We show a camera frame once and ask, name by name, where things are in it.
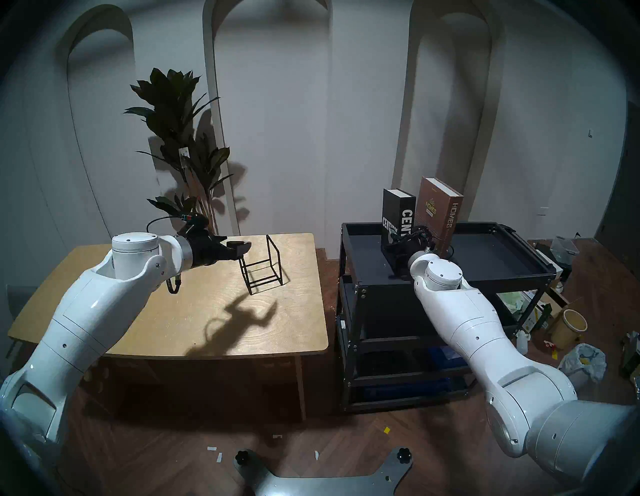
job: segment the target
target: bucket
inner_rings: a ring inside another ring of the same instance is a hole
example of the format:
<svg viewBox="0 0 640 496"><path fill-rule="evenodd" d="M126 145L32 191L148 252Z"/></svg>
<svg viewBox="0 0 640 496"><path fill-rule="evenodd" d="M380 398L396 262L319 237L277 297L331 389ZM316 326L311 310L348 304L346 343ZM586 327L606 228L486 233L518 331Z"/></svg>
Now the bucket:
<svg viewBox="0 0 640 496"><path fill-rule="evenodd" d="M587 330L587 321L575 310L562 312L551 333L551 342L559 349L566 349Z"/></svg>

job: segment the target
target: clutter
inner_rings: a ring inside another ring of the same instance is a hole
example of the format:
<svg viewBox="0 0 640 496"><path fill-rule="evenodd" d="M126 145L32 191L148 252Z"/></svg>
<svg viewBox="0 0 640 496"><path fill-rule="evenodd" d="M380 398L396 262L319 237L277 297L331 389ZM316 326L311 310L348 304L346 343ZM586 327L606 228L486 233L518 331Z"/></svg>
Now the clutter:
<svg viewBox="0 0 640 496"><path fill-rule="evenodd" d="M524 332L522 329L516 334L516 349L522 354L526 355L529 352L529 340L531 334Z"/></svg>
<svg viewBox="0 0 640 496"><path fill-rule="evenodd" d="M544 341L546 348L551 348L551 358L554 360L558 359L558 351L556 349L556 345L550 341Z"/></svg>
<svg viewBox="0 0 640 496"><path fill-rule="evenodd" d="M593 382L602 381L604 372L607 370L607 359L598 348L580 343L564 356L558 369L569 377L573 387L578 390L587 383L588 379Z"/></svg>
<svg viewBox="0 0 640 496"><path fill-rule="evenodd" d="M551 242L551 253L561 264L571 265L574 256L580 253L570 239L556 236Z"/></svg>
<svg viewBox="0 0 640 496"><path fill-rule="evenodd" d="M634 379L640 376L640 340L637 332L627 334L627 339L628 342L625 343L622 352L620 371L622 375L629 377L631 383L634 383Z"/></svg>
<svg viewBox="0 0 640 496"><path fill-rule="evenodd" d="M572 308L563 310L551 329L551 341L559 348L566 349L587 330L586 319Z"/></svg>
<svg viewBox="0 0 640 496"><path fill-rule="evenodd" d="M503 292L498 293L498 298L507 307L507 310L511 312L514 319L519 319L522 312L529 306L531 300L535 297L535 291L515 291L515 292ZM547 329L550 323L560 314L562 307L558 305L548 294L544 293L539 302L533 308L531 313L524 321L522 328L530 333L536 327L536 324L540 319L542 322L538 327Z"/></svg>

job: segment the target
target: table leg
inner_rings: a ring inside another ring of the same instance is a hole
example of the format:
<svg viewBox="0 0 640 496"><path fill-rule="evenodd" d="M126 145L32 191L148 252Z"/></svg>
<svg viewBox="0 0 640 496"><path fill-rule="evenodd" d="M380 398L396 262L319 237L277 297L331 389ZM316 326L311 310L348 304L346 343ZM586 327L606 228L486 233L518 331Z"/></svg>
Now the table leg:
<svg viewBox="0 0 640 496"><path fill-rule="evenodd" d="M296 361L296 379L298 380L298 396L300 397L300 414L302 421L307 419L307 408L305 407L305 388L302 384L302 359L300 355L294 357Z"/></svg>

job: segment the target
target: book spine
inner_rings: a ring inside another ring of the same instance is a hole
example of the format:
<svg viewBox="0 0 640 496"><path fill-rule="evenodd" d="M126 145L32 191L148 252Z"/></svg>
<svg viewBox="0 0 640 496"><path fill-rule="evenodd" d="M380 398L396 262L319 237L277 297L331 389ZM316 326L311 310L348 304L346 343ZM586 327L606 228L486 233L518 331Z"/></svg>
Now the book spine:
<svg viewBox="0 0 640 496"><path fill-rule="evenodd" d="M413 228L413 219L415 218L415 197L408 196L400 201L400 219L399 229L400 235L411 234Z"/></svg>
<svg viewBox="0 0 640 496"><path fill-rule="evenodd" d="M445 219L444 229L440 236L440 242L438 243L438 250L436 251L439 257L446 257L449 251L449 245L451 244L451 238L456 228L456 222L458 221L458 211L460 210L460 198L451 198L447 207L447 217Z"/></svg>

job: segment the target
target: door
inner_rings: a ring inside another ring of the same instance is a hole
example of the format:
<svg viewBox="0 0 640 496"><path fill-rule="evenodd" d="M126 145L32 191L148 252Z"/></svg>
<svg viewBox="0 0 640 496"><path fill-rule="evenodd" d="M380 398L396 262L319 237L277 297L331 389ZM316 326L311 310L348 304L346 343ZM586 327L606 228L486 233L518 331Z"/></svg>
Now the door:
<svg viewBox="0 0 640 496"><path fill-rule="evenodd" d="M640 108L629 102L627 133L618 177L596 233L600 241L640 279Z"/></svg>

